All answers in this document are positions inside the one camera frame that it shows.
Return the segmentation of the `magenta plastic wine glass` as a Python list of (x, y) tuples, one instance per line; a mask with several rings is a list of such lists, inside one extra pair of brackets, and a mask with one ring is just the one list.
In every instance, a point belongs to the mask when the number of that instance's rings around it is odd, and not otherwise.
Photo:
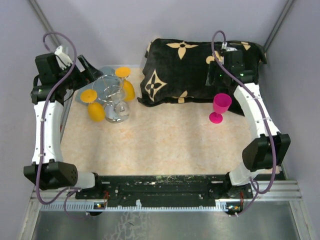
[(232, 98), (226, 93), (218, 93), (213, 98), (213, 112), (209, 115), (209, 120), (213, 124), (220, 124), (223, 121), (223, 114), (232, 104)]

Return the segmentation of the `yellow plastic wine glass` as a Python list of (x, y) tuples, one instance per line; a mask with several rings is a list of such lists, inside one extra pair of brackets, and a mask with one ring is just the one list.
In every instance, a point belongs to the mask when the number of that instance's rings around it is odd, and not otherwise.
[(99, 102), (96, 102), (97, 98), (98, 93), (93, 89), (86, 89), (80, 95), (80, 100), (88, 104), (88, 116), (93, 122), (101, 122), (105, 119), (104, 108)]
[(123, 81), (122, 88), (125, 93), (124, 100), (126, 102), (130, 102), (136, 97), (132, 83), (127, 80), (127, 77), (129, 77), (130, 74), (131, 69), (125, 66), (119, 67), (115, 70), (115, 75)]

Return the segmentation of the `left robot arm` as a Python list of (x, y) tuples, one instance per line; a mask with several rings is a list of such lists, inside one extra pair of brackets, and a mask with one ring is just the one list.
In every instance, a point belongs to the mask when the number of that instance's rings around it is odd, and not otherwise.
[(77, 91), (103, 75), (83, 55), (77, 58), (83, 71), (67, 65), (66, 60), (59, 65), (63, 57), (58, 54), (35, 58), (38, 75), (30, 96), (36, 116), (36, 140), (31, 165), (23, 168), (23, 174), (43, 191), (75, 187), (86, 189), (88, 195), (97, 199), (104, 192), (104, 186), (96, 181), (97, 175), (80, 172), (74, 164), (64, 162), (61, 151), (61, 119), (67, 91)]

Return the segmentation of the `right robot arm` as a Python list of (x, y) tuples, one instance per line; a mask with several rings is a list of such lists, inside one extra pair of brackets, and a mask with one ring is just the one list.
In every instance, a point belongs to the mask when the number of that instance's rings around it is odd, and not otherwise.
[(227, 197), (235, 198), (241, 192), (241, 186), (253, 183), (258, 174), (271, 169), (268, 186), (257, 191), (265, 194), (271, 189), (277, 166), (282, 164), (289, 149), (290, 136), (282, 134), (274, 124), (261, 96), (260, 86), (252, 78), (247, 78), (252, 72), (244, 69), (243, 62), (232, 61), (224, 65), (229, 57), (239, 60), (242, 52), (231, 47), (224, 50), (222, 56), (214, 51), (212, 57), (214, 60), (210, 63), (210, 69), (216, 68), (216, 73), (209, 73), (206, 82), (227, 89), (227, 92), (214, 96), (214, 112), (209, 119), (215, 124), (221, 123), (222, 114), (237, 103), (249, 123), (251, 134), (251, 143), (242, 151), (242, 162), (227, 174), (229, 182), (223, 185), (223, 192)]

